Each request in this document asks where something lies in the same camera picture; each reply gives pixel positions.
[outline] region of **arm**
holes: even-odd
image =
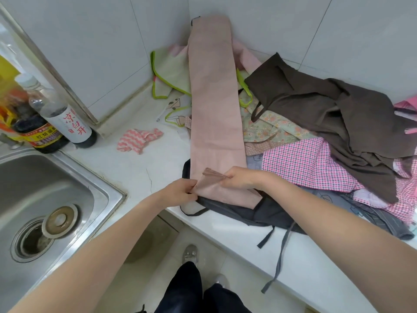
[[[85,244],[9,313],[92,312],[129,252],[160,211],[196,200],[196,180],[179,179],[151,194]]]
[[[256,188],[276,200],[380,313],[417,308],[417,250],[278,175],[233,167],[223,186]]]

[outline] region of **white bottle cap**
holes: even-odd
[[[30,73],[17,75],[15,81],[24,89],[33,89],[39,85],[39,81]]]

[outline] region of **person's legs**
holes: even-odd
[[[251,313],[238,295],[228,289],[227,279],[223,275],[216,278],[216,283],[204,291],[203,307],[210,313]]]
[[[172,278],[154,313],[201,312],[203,287],[196,263],[197,247],[190,245],[185,249],[183,265]]]

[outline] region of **sneaker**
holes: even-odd
[[[229,281],[225,275],[217,275],[214,279],[214,283],[220,284],[225,289],[230,289]]]
[[[183,253],[183,264],[185,264],[187,261],[190,261],[197,266],[197,253],[197,246],[192,244],[188,245]]]

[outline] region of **sink rim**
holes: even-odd
[[[122,204],[126,198],[121,190],[117,189],[95,173],[72,159],[62,151],[52,154],[42,154],[31,147],[19,148],[16,150],[3,151],[0,147],[0,165],[14,159],[35,155],[47,158],[53,164],[58,166],[78,182],[86,186],[94,197],[94,206],[91,215],[86,223],[78,230],[76,236],[65,247],[64,251],[53,261],[50,267],[39,278],[39,280],[30,287],[26,294],[39,285],[46,277],[48,277],[56,268],[68,260],[82,245],[88,242],[100,229],[105,221],[113,214],[113,212]],[[107,199],[107,204],[103,206],[103,195]]]

